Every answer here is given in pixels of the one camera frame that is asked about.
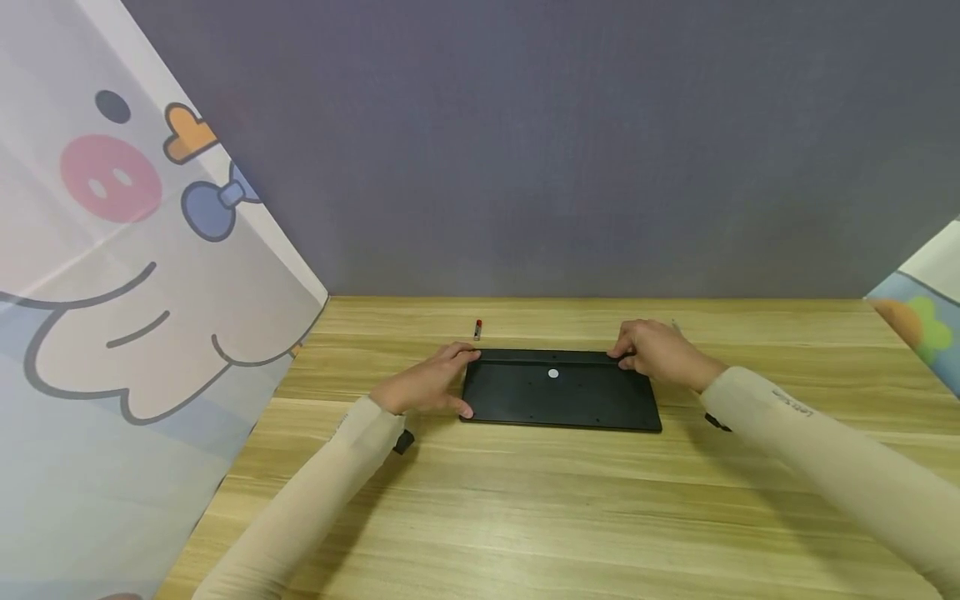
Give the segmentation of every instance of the blue bow tie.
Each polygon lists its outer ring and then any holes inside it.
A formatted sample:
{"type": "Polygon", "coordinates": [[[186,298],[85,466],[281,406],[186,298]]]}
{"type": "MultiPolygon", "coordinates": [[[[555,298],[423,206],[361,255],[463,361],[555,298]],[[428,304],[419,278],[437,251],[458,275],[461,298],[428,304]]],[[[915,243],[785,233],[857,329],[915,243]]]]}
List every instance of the blue bow tie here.
{"type": "Polygon", "coordinates": [[[236,206],[242,202],[259,203],[260,197],[232,162],[227,185],[217,187],[207,181],[194,181],[180,196],[183,217],[207,242],[227,239],[236,223],[236,206]]]}

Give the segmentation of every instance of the green flower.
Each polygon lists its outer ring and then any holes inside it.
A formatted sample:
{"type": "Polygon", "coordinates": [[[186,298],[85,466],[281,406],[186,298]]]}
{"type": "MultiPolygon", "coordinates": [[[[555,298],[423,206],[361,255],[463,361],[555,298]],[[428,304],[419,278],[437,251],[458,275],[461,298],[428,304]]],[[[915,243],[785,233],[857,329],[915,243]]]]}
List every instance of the green flower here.
{"type": "Polygon", "coordinates": [[[937,307],[930,298],[917,296],[910,299],[907,306],[920,318],[924,330],[923,338],[913,349],[921,360],[932,365],[937,352],[946,350],[953,344],[953,331],[946,324],[937,321],[937,307]]]}

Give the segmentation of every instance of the cartoon curtain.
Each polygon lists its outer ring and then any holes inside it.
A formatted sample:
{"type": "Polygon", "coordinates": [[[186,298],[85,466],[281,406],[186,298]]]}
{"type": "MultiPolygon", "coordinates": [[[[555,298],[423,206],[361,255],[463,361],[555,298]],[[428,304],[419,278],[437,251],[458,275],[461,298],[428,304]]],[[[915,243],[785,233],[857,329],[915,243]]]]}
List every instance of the cartoon curtain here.
{"type": "Polygon", "coordinates": [[[960,217],[880,283],[868,300],[960,396],[960,217]]]}
{"type": "Polygon", "coordinates": [[[0,597],[149,598],[326,291],[118,1],[0,81],[0,597]]]}

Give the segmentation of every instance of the pig nose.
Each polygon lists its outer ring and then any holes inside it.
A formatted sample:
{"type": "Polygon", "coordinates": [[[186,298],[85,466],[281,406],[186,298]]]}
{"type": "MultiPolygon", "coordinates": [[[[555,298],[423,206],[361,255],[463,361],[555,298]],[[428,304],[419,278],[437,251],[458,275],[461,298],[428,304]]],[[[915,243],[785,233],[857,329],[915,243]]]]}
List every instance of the pig nose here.
{"type": "Polygon", "coordinates": [[[146,219],[163,198],[154,165],[109,135],[84,135],[67,144],[60,155],[60,177],[77,204],[113,223],[146,219]]]}

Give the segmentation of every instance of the orange shape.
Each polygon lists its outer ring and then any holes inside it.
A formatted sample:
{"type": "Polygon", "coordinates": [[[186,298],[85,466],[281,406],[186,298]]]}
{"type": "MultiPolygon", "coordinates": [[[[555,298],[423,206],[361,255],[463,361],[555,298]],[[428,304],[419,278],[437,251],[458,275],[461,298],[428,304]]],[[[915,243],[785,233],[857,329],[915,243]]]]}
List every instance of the orange shape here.
{"type": "Polygon", "coordinates": [[[217,145],[217,136],[206,121],[190,107],[174,102],[167,105],[167,126],[173,135],[163,142],[163,153],[171,162],[183,164],[217,145]]]}
{"type": "Polygon", "coordinates": [[[908,346],[916,349],[920,345],[924,339],[924,324],[912,308],[889,298],[870,299],[870,304],[908,346]]]}

